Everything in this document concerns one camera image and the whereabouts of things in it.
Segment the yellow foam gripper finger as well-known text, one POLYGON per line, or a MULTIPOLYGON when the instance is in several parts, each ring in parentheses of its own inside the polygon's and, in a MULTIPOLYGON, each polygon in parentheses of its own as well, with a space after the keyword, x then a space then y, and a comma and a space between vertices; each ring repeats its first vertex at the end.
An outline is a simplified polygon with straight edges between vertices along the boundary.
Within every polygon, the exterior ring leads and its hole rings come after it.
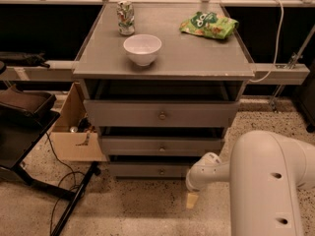
POLYGON ((198 201, 199 195, 194 192, 189 192, 187 194, 187 199, 186 199, 186 208, 187 209, 192 209, 196 202, 198 201))

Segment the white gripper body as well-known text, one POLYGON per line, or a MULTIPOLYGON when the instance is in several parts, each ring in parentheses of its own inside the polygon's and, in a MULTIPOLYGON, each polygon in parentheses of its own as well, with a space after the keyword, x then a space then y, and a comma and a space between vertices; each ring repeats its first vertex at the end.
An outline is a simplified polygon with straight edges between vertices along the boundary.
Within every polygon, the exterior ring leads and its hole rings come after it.
POLYGON ((204 154, 186 174, 187 189, 190 192, 199 192, 208 184, 218 181, 221 178, 219 166, 221 159, 217 154, 213 152, 204 154))

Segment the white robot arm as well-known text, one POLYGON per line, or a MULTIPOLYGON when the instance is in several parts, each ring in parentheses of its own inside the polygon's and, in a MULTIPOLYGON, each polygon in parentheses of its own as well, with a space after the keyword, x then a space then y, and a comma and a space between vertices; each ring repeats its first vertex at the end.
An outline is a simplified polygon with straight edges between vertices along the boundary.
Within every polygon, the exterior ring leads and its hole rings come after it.
POLYGON ((187 172, 191 192, 212 182, 229 184, 231 236, 304 236, 297 190, 315 187, 315 146, 248 132, 228 162, 208 152, 187 172))

